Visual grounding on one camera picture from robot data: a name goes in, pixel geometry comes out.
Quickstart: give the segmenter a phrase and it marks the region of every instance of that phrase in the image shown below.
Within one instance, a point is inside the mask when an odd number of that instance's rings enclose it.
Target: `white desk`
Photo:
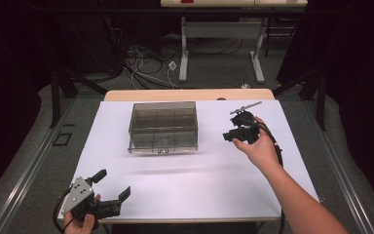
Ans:
[[[304,8],[307,0],[161,0],[162,7],[171,8]],[[258,83],[265,79],[260,66],[259,55],[263,42],[265,27],[259,22],[188,22],[181,18],[181,63],[179,81],[187,81],[187,38],[257,38],[254,51],[250,52],[251,63]]]
[[[156,156],[132,155],[127,150],[134,102],[103,101],[73,180],[76,176],[93,176],[106,169],[108,175],[93,185],[102,200],[117,199],[121,191],[131,187],[131,195],[123,204],[121,215],[101,222],[278,219],[281,207],[265,177],[222,136],[233,129],[230,111],[256,101],[196,101],[199,151]],[[317,199],[280,103],[277,100],[262,101],[249,111],[265,120],[282,148],[284,167]]]

